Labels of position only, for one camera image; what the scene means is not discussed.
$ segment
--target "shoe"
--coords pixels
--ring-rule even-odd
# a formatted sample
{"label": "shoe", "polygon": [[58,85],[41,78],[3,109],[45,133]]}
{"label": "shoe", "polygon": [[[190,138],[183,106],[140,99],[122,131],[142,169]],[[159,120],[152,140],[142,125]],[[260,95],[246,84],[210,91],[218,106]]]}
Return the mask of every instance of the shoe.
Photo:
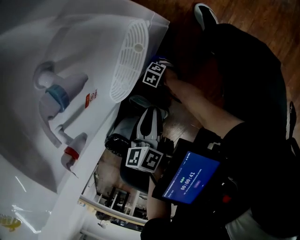
{"label": "shoe", "polygon": [[213,26],[219,23],[214,11],[203,3],[198,3],[195,5],[194,14],[203,31],[205,27]]}

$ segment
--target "brown floor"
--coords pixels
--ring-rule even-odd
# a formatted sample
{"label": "brown floor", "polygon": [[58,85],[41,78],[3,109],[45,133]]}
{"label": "brown floor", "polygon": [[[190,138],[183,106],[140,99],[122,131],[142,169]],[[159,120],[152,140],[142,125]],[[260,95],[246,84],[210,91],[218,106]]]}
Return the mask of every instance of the brown floor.
{"label": "brown floor", "polygon": [[[193,14],[195,0],[134,0],[168,19],[170,27],[161,48],[173,53],[182,79],[201,88],[209,99],[221,105],[220,83],[216,64],[211,59],[198,66],[193,51],[199,44],[201,30]],[[203,0],[216,13],[221,23],[231,23],[261,41],[282,62],[288,101],[293,101],[300,116],[300,0]],[[172,102],[170,116],[164,124],[164,136],[173,141],[192,141],[201,125],[180,104]],[[294,131],[300,143],[300,122]],[[99,175],[104,185],[132,191],[119,175],[120,159],[105,152],[99,162]]]}

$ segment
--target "tablet screen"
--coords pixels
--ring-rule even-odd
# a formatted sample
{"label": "tablet screen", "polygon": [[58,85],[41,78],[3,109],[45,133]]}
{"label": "tablet screen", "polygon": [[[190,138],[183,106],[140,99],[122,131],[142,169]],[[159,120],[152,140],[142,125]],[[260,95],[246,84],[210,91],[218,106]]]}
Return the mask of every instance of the tablet screen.
{"label": "tablet screen", "polygon": [[219,162],[188,151],[163,197],[192,203],[219,166]]}

